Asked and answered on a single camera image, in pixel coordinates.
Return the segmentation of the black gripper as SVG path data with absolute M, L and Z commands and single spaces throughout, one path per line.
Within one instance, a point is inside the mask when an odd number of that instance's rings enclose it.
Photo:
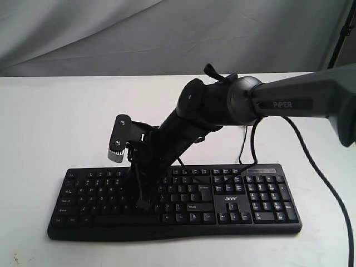
M 220 127 L 204 129 L 193 125 L 152 127 L 143 143 L 128 150 L 133 179 L 139 190 L 137 206 L 149 211 L 160 196 L 158 179 L 198 139 L 218 130 Z

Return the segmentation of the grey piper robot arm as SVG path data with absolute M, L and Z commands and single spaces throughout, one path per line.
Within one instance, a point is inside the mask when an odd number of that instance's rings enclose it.
M 355 143 L 353 64 L 269 83 L 236 74 L 223 77 L 211 65 L 205 72 L 215 82 L 190 81 L 160 126 L 132 125 L 127 144 L 139 185 L 137 204 L 142 209 L 154 202 L 156 179 L 193 143 L 224 126 L 257 127 L 269 116 L 326 118 L 343 146 Z

